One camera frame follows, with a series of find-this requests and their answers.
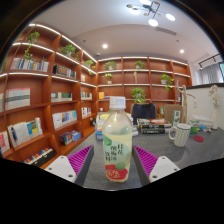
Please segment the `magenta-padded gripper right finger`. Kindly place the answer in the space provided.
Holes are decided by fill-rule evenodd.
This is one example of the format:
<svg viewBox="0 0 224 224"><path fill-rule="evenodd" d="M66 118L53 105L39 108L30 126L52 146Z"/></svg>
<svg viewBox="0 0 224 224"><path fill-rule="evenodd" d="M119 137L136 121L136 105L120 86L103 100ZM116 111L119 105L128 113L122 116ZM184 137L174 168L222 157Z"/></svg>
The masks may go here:
<svg viewBox="0 0 224 224"><path fill-rule="evenodd" d="M157 157L136 145L133 146L132 154L143 186L179 171L166 156Z"/></svg>

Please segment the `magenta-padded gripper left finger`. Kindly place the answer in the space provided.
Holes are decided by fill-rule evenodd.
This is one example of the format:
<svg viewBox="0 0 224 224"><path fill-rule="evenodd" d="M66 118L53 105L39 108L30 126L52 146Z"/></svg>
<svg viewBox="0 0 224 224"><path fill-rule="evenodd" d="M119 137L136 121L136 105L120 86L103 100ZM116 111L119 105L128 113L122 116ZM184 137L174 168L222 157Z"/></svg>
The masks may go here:
<svg viewBox="0 0 224 224"><path fill-rule="evenodd" d="M85 182L93 155L94 146L90 145L70 156L59 156L46 168L46 171L82 186Z"/></svg>

